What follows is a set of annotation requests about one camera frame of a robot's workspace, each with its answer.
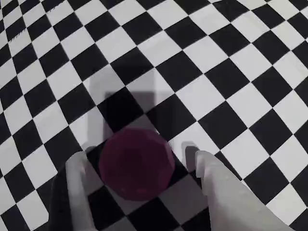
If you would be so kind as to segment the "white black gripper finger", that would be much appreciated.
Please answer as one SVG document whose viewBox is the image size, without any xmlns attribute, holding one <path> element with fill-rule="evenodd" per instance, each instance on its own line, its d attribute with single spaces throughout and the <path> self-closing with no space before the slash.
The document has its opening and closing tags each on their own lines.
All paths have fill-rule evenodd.
<svg viewBox="0 0 308 231">
<path fill-rule="evenodd" d="M 84 183 L 87 161 L 85 152 L 77 152 L 53 178 L 48 230 L 96 230 Z"/>
</svg>

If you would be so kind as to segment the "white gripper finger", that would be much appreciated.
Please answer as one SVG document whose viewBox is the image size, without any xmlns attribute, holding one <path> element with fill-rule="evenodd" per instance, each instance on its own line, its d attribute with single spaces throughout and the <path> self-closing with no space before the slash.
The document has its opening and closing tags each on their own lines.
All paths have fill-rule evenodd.
<svg viewBox="0 0 308 231">
<path fill-rule="evenodd" d="M 195 165 L 213 231 L 291 230 L 213 154 L 197 151 Z"/>
</svg>

